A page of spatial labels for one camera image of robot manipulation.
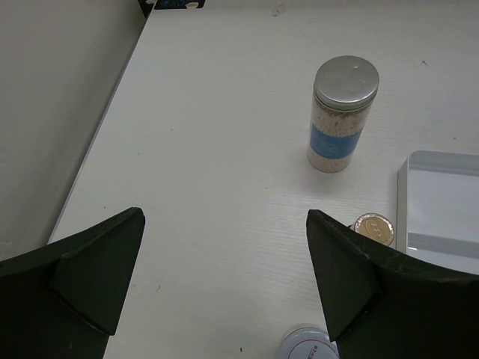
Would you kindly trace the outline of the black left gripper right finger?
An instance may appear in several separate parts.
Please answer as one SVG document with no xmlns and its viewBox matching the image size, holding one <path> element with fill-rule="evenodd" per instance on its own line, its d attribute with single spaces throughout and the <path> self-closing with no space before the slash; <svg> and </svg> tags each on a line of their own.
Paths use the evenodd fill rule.
<svg viewBox="0 0 479 359">
<path fill-rule="evenodd" d="M 417 260 L 308 212 L 326 327 L 341 358 L 476 358 L 478 276 Z"/>
</svg>

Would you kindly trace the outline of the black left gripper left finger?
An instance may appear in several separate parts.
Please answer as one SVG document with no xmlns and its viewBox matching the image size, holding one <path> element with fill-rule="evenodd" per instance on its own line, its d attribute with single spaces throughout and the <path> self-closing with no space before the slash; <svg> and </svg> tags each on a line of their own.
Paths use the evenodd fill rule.
<svg viewBox="0 0 479 359">
<path fill-rule="evenodd" d="M 2 358 L 102 358 L 118 328 L 145 227 L 129 208 L 1 262 Z"/>
</svg>

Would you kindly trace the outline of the short spice jar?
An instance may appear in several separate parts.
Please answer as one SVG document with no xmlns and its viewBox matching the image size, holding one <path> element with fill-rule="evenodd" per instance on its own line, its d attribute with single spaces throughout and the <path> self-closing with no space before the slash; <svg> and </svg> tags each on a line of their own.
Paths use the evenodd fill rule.
<svg viewBox="0 0 479 359">
<path fill-rule="evenodd" d="M 297 328 L 282 341 L 278 359 L 339 359 L 335 342 L 329 335 L 315 327 Z"/>
</svg>

